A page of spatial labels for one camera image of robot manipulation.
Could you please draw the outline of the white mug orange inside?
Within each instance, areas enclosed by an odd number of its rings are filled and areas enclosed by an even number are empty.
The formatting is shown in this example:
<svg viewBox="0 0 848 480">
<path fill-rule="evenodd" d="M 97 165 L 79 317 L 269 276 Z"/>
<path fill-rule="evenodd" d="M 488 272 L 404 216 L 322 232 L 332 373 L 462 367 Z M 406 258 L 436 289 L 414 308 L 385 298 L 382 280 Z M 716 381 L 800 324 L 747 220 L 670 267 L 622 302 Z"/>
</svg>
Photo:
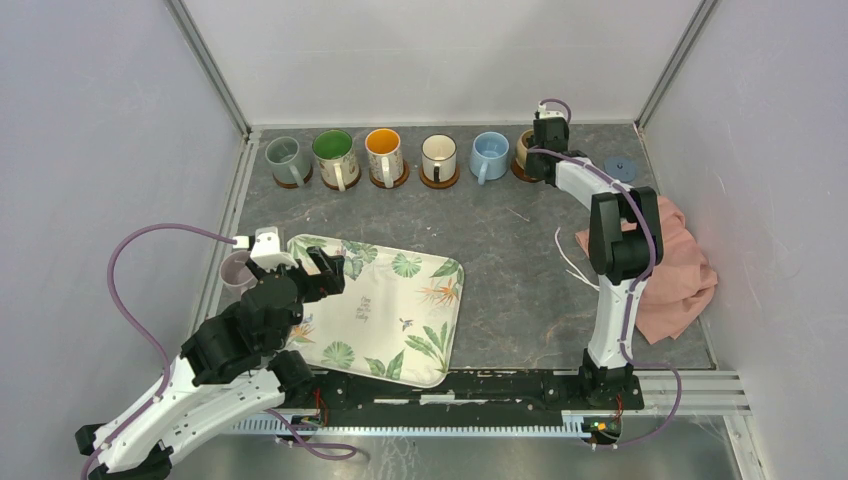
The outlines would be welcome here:
<svg viewBox="0 0 848 480">
<path fill-rule="evenodd" d="M 400 135 L 388 128 L 375 129 L 367 135 L 365 147 L 369 173 L 391 186 L 401 176 L 405 164 Z"/>
</svg>

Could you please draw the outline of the light blue mug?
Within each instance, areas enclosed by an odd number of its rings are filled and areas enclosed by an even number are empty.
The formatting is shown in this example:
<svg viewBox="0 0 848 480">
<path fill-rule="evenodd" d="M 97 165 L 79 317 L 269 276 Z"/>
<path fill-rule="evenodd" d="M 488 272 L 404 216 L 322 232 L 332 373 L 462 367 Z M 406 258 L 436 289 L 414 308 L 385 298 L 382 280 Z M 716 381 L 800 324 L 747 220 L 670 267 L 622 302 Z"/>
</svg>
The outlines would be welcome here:
<svg viewBox="0 0 848 480">
<path fill-rule="evenodd" d="M 498 132 L 483 132 L 474 139 L 469 168 L 479 185 L 505 175 L 509 148 L 508 139 Z"/>
</svg>

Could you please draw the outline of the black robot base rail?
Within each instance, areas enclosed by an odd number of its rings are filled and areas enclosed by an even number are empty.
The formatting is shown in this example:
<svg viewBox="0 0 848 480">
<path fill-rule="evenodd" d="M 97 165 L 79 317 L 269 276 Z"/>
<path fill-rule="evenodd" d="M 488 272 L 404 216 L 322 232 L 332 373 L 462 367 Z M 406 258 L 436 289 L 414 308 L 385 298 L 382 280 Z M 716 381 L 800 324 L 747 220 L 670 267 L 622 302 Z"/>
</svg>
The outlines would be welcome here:
<svg viewBox="0 0 848 480">
<path fill-rule="evenodd" d="M 641 386 L 597 387 L 552 369 L 452 370 L 430 388 L 319 370 L 280 409 L 326 415 L 327 427 L 553 427 L 565 412 L 643 409 Z"/>
</svg>

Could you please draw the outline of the blue round coaster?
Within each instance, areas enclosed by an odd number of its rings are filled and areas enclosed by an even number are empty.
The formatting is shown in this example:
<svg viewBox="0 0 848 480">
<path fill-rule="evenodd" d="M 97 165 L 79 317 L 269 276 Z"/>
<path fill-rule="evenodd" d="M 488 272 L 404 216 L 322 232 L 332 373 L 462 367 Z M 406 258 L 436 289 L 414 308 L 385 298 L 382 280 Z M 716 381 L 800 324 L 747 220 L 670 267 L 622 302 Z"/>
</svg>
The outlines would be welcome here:
<svg viewBox="0 0 848 480">
<path fill-rule="evenodd" d="M 603 162 L 603 169 L 607 175 L 622 183 L 632 182 L 638 173 L 635 163 L 622 156 L 608 157 Z"/>
</svg>

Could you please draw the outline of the pink drawstring cloth bag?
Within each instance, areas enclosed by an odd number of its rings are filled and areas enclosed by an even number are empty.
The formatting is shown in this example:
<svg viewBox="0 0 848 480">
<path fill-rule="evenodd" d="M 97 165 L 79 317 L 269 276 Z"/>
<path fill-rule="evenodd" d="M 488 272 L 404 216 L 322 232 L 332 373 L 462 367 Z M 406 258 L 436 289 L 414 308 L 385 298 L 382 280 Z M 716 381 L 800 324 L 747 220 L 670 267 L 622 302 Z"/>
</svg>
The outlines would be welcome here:
<svg viewBox="0 0 848 480">
<path fill-rule="evenodd" d="M 643 292 L 636 327 L 651 345 L 678 339 L 713 299 L 717 273 L 686 225 L 683 212 L 658 198 L 664 254 Z"/>
</svg>

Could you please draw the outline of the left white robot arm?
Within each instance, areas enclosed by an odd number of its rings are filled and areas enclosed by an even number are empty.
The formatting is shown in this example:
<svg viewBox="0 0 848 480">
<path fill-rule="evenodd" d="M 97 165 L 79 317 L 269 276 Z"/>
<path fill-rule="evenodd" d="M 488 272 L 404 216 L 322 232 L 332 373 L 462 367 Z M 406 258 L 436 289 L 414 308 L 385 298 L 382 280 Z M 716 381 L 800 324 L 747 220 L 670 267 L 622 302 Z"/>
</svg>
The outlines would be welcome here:
<svg viewBox="0 0 848 480">
<path fill-rule="evenodd" d="M 286 349 L 304 306 L 345 288 L 341 255 L 306 251 L 316 266 L 283 258 L 264 269 L 238 301 L 204 321 L 182 345 L 161 380 L 131 407 L 104 424 L 75 434 L 87 460 L 83 479 L 164 479 L 172 467 L 225 428 L 285 402 L 306 405 L 314 374 L 302 355 Z"/>
</svg>

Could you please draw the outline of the leaf patterned serving tray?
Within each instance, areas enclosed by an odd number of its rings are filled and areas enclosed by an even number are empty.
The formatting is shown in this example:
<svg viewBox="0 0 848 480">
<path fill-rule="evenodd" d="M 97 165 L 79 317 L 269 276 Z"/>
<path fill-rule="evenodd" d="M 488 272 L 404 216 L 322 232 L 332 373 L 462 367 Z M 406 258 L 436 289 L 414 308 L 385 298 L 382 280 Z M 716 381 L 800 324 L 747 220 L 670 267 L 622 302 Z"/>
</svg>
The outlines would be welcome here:
<svg viewBox="0 0 848 480">
<path fill-rule="evenodd" d="M 300 234 L 288 251 L 316 272 L 310 247 L 344 259 L 345 289 L 304 307 L 289 335 L 311 366 L 431 388 L 447 376 L 465 271 L 452 258 Z"/>
</svg>

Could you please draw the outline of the grey green ribbed mug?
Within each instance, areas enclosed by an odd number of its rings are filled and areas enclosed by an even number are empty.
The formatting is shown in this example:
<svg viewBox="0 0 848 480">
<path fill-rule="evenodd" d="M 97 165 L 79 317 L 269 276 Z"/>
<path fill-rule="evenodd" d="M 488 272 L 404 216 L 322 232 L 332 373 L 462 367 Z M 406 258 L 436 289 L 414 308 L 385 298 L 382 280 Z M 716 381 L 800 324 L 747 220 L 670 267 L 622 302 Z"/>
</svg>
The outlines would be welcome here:
<svg viewBox="0 0 848 480">
<path fill-rule="evenodd" d="M 279 187 L 304 187 L 312 177 L 312 162 L 302 152 L 299 142 L 292 137 L 283 136 L 272 140 L 266 148 L 265 159 Z"/>
</svg>

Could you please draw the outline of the white mug green inside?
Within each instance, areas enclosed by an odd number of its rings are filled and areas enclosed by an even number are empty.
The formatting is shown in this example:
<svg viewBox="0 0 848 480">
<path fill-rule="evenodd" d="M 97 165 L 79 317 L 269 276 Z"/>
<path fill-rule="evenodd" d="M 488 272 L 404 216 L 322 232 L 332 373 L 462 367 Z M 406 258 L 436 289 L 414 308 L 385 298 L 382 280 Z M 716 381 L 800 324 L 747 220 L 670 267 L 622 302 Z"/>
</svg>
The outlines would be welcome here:
<svg viewBox="0 0 848 480">
<path fill-rule="evenodd" d="M 312 151 L 321 178 L 331 184 L 343 187 L 361 173 L 353 138 L 344 130 L 332 129 L 320 133 L 312 143 Z"/>
</svg>

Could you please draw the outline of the beige ceramic mug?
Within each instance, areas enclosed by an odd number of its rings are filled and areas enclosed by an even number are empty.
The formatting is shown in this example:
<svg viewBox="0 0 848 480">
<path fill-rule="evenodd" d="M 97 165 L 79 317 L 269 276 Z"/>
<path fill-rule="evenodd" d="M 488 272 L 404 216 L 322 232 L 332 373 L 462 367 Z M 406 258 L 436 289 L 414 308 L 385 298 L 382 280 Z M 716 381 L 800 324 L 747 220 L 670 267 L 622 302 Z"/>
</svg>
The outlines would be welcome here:
<svg viewBox="0 0 848 480">
<path fill-rule="evenodd" d="M 530 148 L 530 140 L 533 136 L 533 130 L 524 131 L 516 143 L 515 162 L 521 170 L 526 168 L 527 151 Z"/>
</svg>

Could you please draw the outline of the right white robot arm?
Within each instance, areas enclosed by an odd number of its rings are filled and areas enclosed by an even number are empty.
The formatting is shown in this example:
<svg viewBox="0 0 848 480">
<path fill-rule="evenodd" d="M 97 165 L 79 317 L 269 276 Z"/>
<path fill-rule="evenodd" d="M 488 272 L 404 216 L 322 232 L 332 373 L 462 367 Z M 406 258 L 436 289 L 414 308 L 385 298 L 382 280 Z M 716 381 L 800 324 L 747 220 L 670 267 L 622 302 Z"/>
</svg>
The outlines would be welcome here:
<svg viewBox="0 0 848 480">
<path fill-rule="evenodd" d="M 564 117 L 538 113 L 533 130 L 525 174 L 572 195 L 590 213 L 588 257 L 598 276 L 599 302 L 577 392 L 585 405 L 602 408 L 618 391 L 634 389 L 635 315 L 663 255 L 657 194 L 650 187 L 622 183 L 588 158 L 570 154 Z"/>
</svg>

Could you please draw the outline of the cream enamel mug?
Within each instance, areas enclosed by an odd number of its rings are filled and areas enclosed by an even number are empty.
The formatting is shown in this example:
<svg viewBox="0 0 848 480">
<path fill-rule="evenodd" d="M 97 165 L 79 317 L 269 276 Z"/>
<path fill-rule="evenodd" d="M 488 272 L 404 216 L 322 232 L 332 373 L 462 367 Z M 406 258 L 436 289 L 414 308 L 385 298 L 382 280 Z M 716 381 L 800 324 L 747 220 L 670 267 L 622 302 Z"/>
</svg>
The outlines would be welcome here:
<svg viewBox="0 0 848 480">
<path fill-rule="evenodd" d="M 421 146 L 421 169 L 435 182 L 451 178 L 457 167 L 457 145 L 452 137 L 445 134 L 428 136 Z"/>
</svg>

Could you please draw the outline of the pink ribbed mug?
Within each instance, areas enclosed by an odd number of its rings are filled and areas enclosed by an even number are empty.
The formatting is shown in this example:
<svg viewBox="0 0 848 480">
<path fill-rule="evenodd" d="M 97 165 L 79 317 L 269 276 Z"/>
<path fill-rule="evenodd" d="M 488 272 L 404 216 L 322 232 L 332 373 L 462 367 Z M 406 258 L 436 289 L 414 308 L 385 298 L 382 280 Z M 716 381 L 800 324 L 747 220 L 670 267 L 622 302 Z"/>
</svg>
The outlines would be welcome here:
<svg viewBox="0 0 848 480">
<path fill-rule="evenodd" d="M 258 282 L 247 267 L 249 259 L 249 251 L 234 251 L 225 257 L 219 266 L 219 278 L 224 287 L 238 297 L 253 288 Z"/>
</svg>

